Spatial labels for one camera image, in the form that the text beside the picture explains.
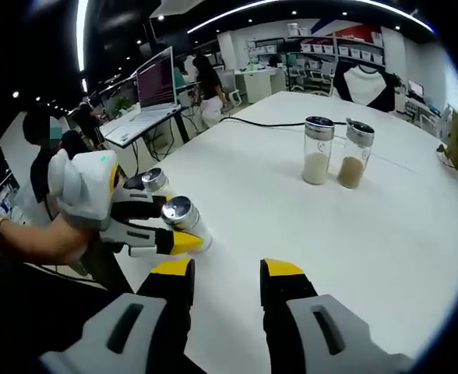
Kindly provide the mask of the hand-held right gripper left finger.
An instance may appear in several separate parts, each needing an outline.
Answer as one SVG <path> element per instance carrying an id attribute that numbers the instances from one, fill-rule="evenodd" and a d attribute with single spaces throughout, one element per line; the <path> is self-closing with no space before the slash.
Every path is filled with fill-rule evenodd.
<path id="1" fill-rule="evenodd" d="M 201 373 L 185 354 L 195 261 L 162 262 L 138 294 L 123 294 L 83 325 L 64 351 L 40 357 L 47 373 Z"/>

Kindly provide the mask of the person's left hand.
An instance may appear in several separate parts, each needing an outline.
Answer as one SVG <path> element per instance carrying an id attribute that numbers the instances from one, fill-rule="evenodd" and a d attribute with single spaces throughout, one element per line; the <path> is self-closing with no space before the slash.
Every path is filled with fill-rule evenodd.
<path id="1" fill-rule="evenodd" d="M 59 215 L 44 229 L 43 247 L 47 264 L 62 265 L 78 260 L 94 234 L 92 230 L 74 228 Z"/>

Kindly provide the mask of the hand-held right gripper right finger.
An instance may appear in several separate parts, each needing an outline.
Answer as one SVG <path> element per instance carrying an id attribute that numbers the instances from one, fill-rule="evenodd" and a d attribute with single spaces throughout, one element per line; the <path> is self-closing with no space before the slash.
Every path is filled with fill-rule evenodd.
<path id="1" fill-rule="evenodd" d="M 273 373 L 408 373 L 413 365 L 381 349 L 364 320 L 318 294 L 293 263 L 261 260 L 260 298 Z"/>

